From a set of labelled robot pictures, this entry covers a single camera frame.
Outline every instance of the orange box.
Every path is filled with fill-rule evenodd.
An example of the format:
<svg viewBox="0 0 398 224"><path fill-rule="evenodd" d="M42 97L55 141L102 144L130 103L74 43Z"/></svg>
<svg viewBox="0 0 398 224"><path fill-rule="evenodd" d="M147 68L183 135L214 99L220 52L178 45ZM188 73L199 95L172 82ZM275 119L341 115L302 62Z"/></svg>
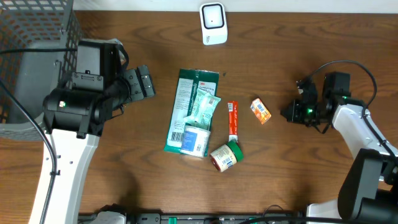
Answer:
<svg viewBox="0 0 398 224"><path fill-rule="evenodd" d="M271 118L271 113L267 110L266 106L264 106L259 98L253 100L250 109L260 120L261 124L264 124L269 120L269 118Z"/></svg>

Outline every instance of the blue label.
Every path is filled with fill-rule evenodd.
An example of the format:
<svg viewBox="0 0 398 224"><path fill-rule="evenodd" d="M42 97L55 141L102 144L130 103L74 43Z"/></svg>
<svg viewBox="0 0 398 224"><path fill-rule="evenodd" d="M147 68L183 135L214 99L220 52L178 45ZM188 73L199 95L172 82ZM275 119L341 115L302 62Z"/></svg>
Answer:
<svg viewBox="0 0 398 224"><path fill-rule="evenodd" d="M197 133L186 131L182 140L181 150L193 152L195 142L197 141Z"/></svg>

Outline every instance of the barcode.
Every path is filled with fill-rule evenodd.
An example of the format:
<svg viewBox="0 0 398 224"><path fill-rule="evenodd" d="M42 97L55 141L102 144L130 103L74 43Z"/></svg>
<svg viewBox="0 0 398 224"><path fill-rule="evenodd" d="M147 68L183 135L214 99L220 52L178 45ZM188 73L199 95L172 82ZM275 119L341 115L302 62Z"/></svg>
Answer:
<svg viewBox="0 0 398 224"><path fill-rule="evenodd" d="M232 103L228 103L228 111L232 112L233 111L233 104Z"/></svg>
<svg viewBox="0 0 398 224"><path fill-rule="evenodd" d="M172 141L182 142L182 135L183 135L183 133L173 132Z"/></svg>
<svg viewBox="0 0 398 224"><path fill-rule="evenodd" d="M231 159L230 159L230 158L226 158L226 159L223 161L223 164L227 164L227 163L229 163L229 162L231 162Z"/></svg>
<svg viewBox="0 0 398 224"><path fill-rule="evenodd" d="M259 110L260 110L261 112L264 112L264 111L265 111L265 109L262 107L261 104L257 105L257 107L259 108Z"/></svg>

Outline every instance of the green package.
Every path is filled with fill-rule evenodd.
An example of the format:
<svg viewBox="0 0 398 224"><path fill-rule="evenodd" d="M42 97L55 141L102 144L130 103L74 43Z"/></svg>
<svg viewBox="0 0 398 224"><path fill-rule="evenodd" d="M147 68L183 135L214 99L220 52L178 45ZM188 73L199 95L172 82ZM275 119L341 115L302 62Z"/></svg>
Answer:
<svg viewBox="0 0 398 224"><path fill-rule="evenodd" d="M180 153L185 130L185 122L183 119L192 112L197 88L205 90L215 96L217 93L218 77L218 72L180 69L172 119L166 136L164 151Z"/></svg>

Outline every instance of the white wall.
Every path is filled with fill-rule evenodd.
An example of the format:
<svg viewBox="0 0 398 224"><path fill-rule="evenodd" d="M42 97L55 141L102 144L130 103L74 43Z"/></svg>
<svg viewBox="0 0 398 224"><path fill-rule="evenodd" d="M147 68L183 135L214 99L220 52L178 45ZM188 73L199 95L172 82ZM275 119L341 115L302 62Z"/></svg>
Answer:
<svg viewBox="0 0 398 224"><path fill-rule="evenodd" d="M75 10L198 11L203 0L75 0ZM221 0L229 12L398 13L398 0Z"/></svg>

